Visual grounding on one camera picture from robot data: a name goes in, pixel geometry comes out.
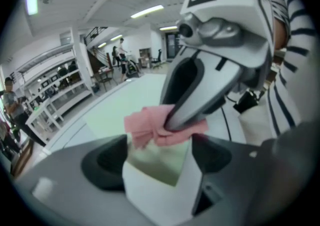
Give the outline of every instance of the chair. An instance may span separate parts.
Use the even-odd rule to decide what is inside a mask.
[[[62,68],[58,69],[58,75],[59,75],[60,77],[63,77],[63,76],[65,76],[65,75],[67,75],[67,74],[68,74],[68,70],[67,70],[65,67],[62,67]],[[67,81],[66,78],[64,78],[64,79],[62,79],[62,80],[60,81],[60,86],[63,86],[63,87],[69,86],[68,81]]]
[[[71,73],[71,72],[73,72],[73,71],[75,71],[77,69],[78,69],[78,67],[77,67],[77,65],[75,63],[71,64],[70,66],[68,66],[69,73]],[[80,77],[79,72],[76,72],[76,73],[70,75],[69,76],[69,80],[70,80],[71,84],[74,84],[74,83],[80,81],[81,77]]]
[[[104,71],[102,71],[101,73],[95,73],[94,78],[96,79],[96,81],[98,83],[103,83],[105,92],[107,92],[107,88],[106,88],[105,83],[109,82],[109,84],[111,85],[110,81],[112,80],[112,78],[108,77],[108,74]]]
[[[152,59],[151,63],[152,63],[152,64],[155,64],[155,65],[153,66],[153,68],[162,67],[162,66],[161,66],[161,53],[162,53],[162,50],[159,49],[158,58],[157,58],[157,59]]]

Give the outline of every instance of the black and white striped shirt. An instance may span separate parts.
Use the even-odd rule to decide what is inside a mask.
[[[307,62],[316,42],[316,31],[301,0],[270,2],[273,16],[284,22],[288,35],[284,62],[267,92],[272,135],[277,137],[302,122],[301,113],[287,87],[294,74]]]

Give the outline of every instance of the table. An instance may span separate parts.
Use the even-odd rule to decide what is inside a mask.
[[[44,143],[47,143],[47,139],[45,139],[37,130],[36,128],[33,126],[33,122],[34,121],[38,121],[39,122],[39,126],[41,126],[41,128],[44,131],[50,131],[52,132],[50,125],[47,124],[45,122],[45,120],[42,118],[42,113],[44,112],[47,117],[49,118],[49,120],[60,130],[62,127],[58,124],[58,122],[55,120],[54,116],[50,114],[49,110],[48,110],[48,106],[51,106],[52,109],[54,110],[54,113],[57,115],[58,118],[61,119],[61,121],[63,122],[64,119],[62,118],[62,116],[59,114],[59,112],[57,111],[57,109],[55,108],[55,106],[52,104],[51,98],[47,98],[42,104],[40,104],[40,106],[38,107],[38,109],[36,111],[33,111],[32,114],[30,115],[30,117],[28,118],[28,120],[26,121],[27,126],[30,127],[30,129],[35,133],[36,136],[38,136],[38,138],[40,140],[42,140]]]
[[[94,74],[94,77],[99,83],[103,83],[103,86],[106,92],[107,92],[107,88],[105,86],[105,82],[110,82],[110,80],[114,80],[114,82],[118,85],[118,83],[114,79],[113,69],[110,69],[110,68],[100,69],[98,73]]]
[[[123,117],[143,106],[158,105],[166,76],[145,74],[125,81],[83,108],[48,142],[35,164],[57,150],[124,133]],[[246,143],[233,103],[223,106],[232,141]],[[207,117],[207,135],[228,140],[228,128],[221,109]]]

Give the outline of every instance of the wall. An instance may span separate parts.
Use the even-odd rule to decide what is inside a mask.
[[[5,86],[5,78],[10,76],[13,71],[11,70],[9,63],[2,63],[0,66],[1,83]]]
[[[52,36],[37,40],[17,51],[12,57],[10,67],[13,70],[18,69],[36,56],[59,46],[61,46],[59,34],[54,34]]]
[[[161,60],[163,60],[163,44],[162,44],[162,35],[160,30],[155,31],[151,30],[151,55],[153,58],[158,58],[159,49],[162,50]]]
[[[166,35],[164,32],[161,33],[161,37],[162,37],[162,56],[161,56],[161,60],[166,61],[167,60],[167,42],[166,42]]]
[[[122,44],[123,49],[128,52],[128,55],[133,55],[136,62],[138,61],[138,58],[140,58],[140,53],[139,53],[140,49],[150,48],[151,55],[153,57],[157,57],[158,50],[155,55],[152,52],[153,44],[152,44],[151,36],[152,36],[152,31],[151,31],[150,24],[143,25],[138,29],[130,30],[123,36],[123,39],[124,39],[124,42]],[[110,55],[110,58],[112,58],[113,46],[118,46],[119,42],[120,42],[120,39],[117,39],[113,42],[109,41],[107,45],[100,48],[99,50],[104,54],[108,52]]]

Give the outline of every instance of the pink towel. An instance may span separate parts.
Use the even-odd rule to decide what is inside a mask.
[[[151,139],[157,146],[174,145],[188,140],[194,133],[208,130],[207,121],[204,119],[182,131],[166,131],[164,124],[173,107],[174,105],[144,107],[140,112],[124,118],[124,129],[126,133],[132,134],[135,148],[145,148]]]

